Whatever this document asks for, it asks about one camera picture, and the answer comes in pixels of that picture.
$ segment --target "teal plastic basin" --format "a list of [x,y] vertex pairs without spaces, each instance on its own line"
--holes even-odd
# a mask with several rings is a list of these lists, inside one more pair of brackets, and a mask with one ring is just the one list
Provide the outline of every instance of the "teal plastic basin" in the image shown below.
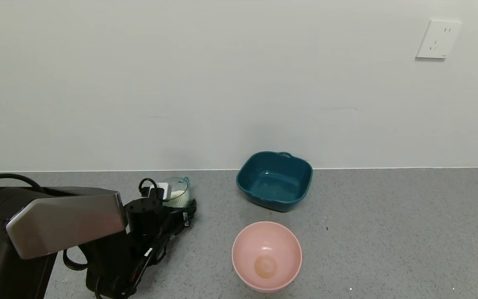
[[307,161],[286,152],[259,152],[237,174],[237,186],[248,199],[279,212],[290,211],[311,185],[313,168]]

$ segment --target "electrical outlet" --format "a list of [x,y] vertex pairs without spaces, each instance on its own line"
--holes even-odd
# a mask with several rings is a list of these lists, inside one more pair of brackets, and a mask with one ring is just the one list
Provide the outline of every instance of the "electrical outlet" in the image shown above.
[[446,59],[461,30],[462,22],[429,22],[416,57]]

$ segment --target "pink plastic bowl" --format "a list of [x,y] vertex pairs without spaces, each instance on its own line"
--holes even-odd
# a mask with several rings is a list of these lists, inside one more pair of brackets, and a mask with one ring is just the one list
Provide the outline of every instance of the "pink plastic bowl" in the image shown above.
[[245,284],[258,292],[272,293],[285,288],[298,275],[302,248],[288,228],[262,221],[237,235],[232,263]]

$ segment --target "gray countertop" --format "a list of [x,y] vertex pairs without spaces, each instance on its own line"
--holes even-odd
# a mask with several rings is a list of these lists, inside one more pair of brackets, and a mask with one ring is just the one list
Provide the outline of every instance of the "gray countertop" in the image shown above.
[[[478,169],[317,170],[294,210],[248,202],[234,171],[27,173],[43,186],[91,186],[138,197],[144,177],[188,176],[199,210],[150,267],[134,299],[478,298]],[[296,280],[274,294],[235,274],[231,247],[256,221],[275,221],[303,250]],[[70,257],[84,262],[78,250]],[[92,299],[85,271],[57,259],[46,299]]]

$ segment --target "white label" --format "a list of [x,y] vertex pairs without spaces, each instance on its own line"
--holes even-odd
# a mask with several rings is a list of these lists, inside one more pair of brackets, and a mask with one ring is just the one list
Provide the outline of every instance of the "white label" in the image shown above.
[[[188,213],[187,212],[184,212],[184,221],[188,218]],[[189,227],[189,221],[185,221],[184,222],[184,226],[185,227]]]
[[151,251],[152,251],[152,248],[149,248],[149,250],[147,250],[147,252],[145,253],[145,257],[148,257]]

